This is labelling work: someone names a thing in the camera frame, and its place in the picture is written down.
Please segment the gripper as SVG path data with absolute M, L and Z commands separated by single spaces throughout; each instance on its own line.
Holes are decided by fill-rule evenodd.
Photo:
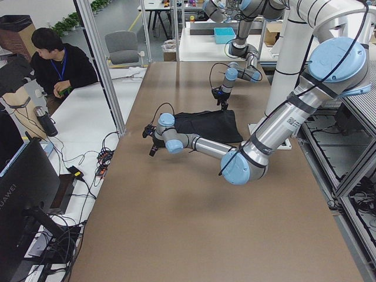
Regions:
M 218 90 L 216 92 L 216 99 L 217 99 L 217 106 L 221 106 L 221 110 L 225 111 L 227 110 L 229 104 L 227 103 L 227 100 L 230 97 L 230 93 L 223 92 L 221 90 Z
M 151 148 L 149 155 L 154 156 L 155 153 L 157 152 L 158 148 L 164 148 L 165 147 L 165 142 L 164 140 L 160 140 L 158 138 L 153 137 L 153 147 Z

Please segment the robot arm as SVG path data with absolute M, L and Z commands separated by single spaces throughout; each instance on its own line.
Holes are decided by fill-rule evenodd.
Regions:
M 277 1 L 234 1 L 227 5 L 222 1 L 209 1 L 204 6 L 204 11 L 215 22 L 237 20 L 239 25 L 236 37 L 229 42 L 229 55 L 242 58 L 246 61 L 246 67 L 241 68 L 231 63 L 232 68 L 237 69 L 237 77 L 249 82 L 262 80 L 262 74 L 256 69 L 259 51 L 247 43 L 251 26 L 255 18 L 262 16 L 266 21 L 280 19 L 286 6 Z
M 251 62 L 246 42 L 258 16 L 284 20 L 265 116 L 247 141 L 233 147 L 197 134 L 179 133 L 175 118 L 159 116 L 143 135 L 153 139 L 150 154 L 161 147 L 171 154 L 183 149 L 220 159 L 220 174 L 231 184 L 262 178 L 269 157 L 324 102 L 358 96 L 371 90 L 368 43 L 375 25 L 375 7 L 365 1 L 242 1 L 229 54 Z

